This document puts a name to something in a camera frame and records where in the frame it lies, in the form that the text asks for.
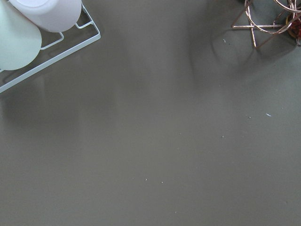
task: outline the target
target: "drying rack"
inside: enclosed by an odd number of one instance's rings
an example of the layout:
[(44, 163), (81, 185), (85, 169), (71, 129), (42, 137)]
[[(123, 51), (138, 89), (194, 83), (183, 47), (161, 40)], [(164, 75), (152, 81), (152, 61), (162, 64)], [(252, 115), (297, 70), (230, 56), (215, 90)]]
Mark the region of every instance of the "drying rack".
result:
[[(56, 40), (51, 41), (47, 45), (41, 47), (39, 55), (33, 62), (31, 62), (28, 66), (14, 70), (14, 71), (4, 71), (0, 69), (0, 81), (2, 84), (0, 84), (0, 93), (3, 91), (11, 88), (12, 86), (22, 82), (23, 80), (29, 78), (30, 76), (34, 75), (35, 73), (43, 70), (44, 68), (54, 64), (55, 62), (67, 57), (68, 55), (80, 50), (81, 48), (84, 48), (85, 46), (97, 41), (100, 39), (100, 30), (97, 28), (95, 22), (93, 21), (92, 17), (86, 10), (85, 6), (82, 4), (82, 11), (81, 15), (79, 17), (79, 20), (75, 24), (75, 26), (72, 29), (76, 29), (78, 31), (82, 31), (81, 33), (84, 34), (85, 38), (84, 40), (81, 40), (80, 43), (75, 43), (71, 47), (68, 47), (67, 49), (64, 49), (63, 51), (59, 52), (55, 56), (51, 56), (50, 58), (47, 58), (46, 60), (41, 60), (38, 58), (43, 58), (43, 54), (46, 50), (51, 51), (54, 46), (57, 46), (58, 43), (62, 42), (65, 38), (64, 34), (62, 32), (55, 33), (57, 36), (59, 36)], [(81, 20), (81, 17), (86, 17), (84, 24), (79, 25), (79, 21)], [(85, 34), (85, 29), (93, 27), (94, 31), (92, 36), (89, 35), (87, 38), (87, 34)]]

